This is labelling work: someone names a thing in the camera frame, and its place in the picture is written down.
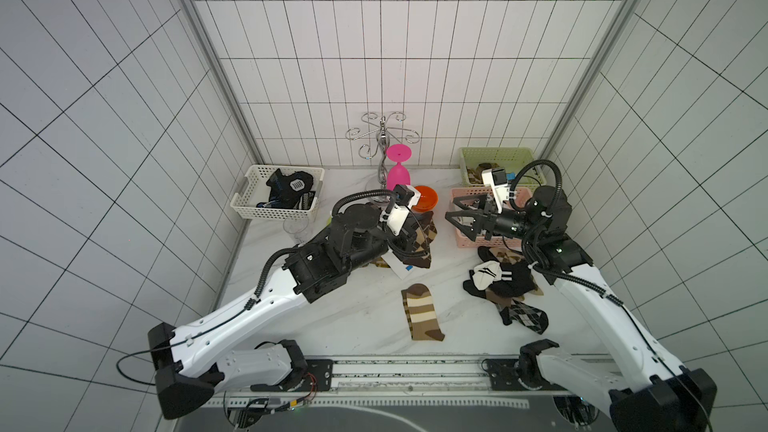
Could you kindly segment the black sock white logo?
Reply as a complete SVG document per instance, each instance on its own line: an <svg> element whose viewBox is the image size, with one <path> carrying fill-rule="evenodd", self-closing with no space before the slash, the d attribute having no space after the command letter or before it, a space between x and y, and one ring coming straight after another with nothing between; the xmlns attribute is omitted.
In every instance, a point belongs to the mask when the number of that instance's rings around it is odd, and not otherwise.
<svg viewBox="0 0 768 432"><path fill-rule="evenodd" d="M281 169L277 169L267 180L267 185L270 187L267 207L295 209L302 197L312 191L314 177L304 171L285 175Z"/></svg>

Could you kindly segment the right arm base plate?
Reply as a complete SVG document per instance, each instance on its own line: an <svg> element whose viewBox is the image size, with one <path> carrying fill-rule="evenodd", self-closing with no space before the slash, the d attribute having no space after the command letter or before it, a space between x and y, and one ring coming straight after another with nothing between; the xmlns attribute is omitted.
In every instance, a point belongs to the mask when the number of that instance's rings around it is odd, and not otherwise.
<svg viewBox="0 0 768 432"><path fill-rule="evenodd" d="M567 393L564 388L548 382L535 386L524 385L518 376L517 364L517 358L483 359L480 367L489 377L493 391Z"/></svg>

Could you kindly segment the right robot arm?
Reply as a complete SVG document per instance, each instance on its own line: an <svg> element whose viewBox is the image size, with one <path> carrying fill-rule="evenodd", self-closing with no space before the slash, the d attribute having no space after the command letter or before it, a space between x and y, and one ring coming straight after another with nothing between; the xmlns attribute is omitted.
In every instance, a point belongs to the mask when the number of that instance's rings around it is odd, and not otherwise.
<svg viewBox="0 0 768 432"><path fill-rule="evenodd" d="M659 344L612 292L592 258L567 234L572 207L558 166L539 159L521 170L537 166L549 168L555 183L538 187L524 205L516 203L521 174L485 168L481 176L489 193L455 198L445 218L471 241L519 240L529 271L541 274L591 324L620 373L605 373L541 339L521 347L514 369L518 382L531 391L560 386L608 415L619 431L712 430L714 380Z"/></svg>

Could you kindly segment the beige green argyle sock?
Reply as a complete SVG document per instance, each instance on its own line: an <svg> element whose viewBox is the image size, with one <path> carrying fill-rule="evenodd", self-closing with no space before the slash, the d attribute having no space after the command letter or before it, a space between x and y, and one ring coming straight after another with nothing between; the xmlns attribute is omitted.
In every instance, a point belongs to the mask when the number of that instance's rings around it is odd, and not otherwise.
<svg viewBox="0 0 768 432"><path fill-rule="evenodd" d="M483 162L475 167L468 167L466 169L467 182L471 186L482 186L484 184L482 173L486 170L492 170L495 167L496 164L491 162Z"/></svg>

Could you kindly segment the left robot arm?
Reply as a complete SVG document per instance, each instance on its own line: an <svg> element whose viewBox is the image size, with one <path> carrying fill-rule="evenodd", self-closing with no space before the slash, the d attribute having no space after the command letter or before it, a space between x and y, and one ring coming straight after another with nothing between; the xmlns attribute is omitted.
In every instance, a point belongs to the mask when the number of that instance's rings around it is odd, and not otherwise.
<svg viewBox="0 0 768 432"><path fill-rule="evenodd" d="M410 185L351 194L332 208L331 222L307 243L274 252L254 291L183 326L160 323L147 334L154 387L162 416L181 418L215 394L263 386L270 391L296 386L307 373L298 344L281 340L241 350L239 344L280 316L346 284L356 269L397 244L420 193Z"/></svg>

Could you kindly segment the brown tan striped sock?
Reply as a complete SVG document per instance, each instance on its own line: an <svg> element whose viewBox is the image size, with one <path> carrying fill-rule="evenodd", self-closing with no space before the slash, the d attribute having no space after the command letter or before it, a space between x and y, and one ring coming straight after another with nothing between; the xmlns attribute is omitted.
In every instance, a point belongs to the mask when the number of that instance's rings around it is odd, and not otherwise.
<svg viewBox="0 0 768 432"><path fill-rule="evenodd" d="M416 283L401 291L402 304L414 341L437 341L445 339L441 331L433 297L428 287Z"/></svg>

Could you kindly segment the brown argyle sock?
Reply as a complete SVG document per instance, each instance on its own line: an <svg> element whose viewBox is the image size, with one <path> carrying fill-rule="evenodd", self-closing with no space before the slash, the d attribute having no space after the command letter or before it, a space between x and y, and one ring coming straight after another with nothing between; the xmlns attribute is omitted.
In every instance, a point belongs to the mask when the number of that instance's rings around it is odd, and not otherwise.
<svg viewBox="0 0 768 432"><path fill-rule="evenodd" d="M417 214L409 219L404 228L405 237L400 248L407 252L401 256L406 266L428 269L431 266L431 244L437 237L437 228L432 211Z"/></svg>

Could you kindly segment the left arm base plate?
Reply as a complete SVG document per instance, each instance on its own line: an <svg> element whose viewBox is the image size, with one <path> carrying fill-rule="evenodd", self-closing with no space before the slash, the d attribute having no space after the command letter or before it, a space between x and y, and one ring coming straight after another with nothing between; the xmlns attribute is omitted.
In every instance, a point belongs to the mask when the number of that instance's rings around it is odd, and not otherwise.
<svg viewBox="0 0 768 432"><path fill-rule="evenodd" d="M328 392L331 389L334 361L309 359L304 369L292 371L277 385L252 385L252 392Z"/></svg>

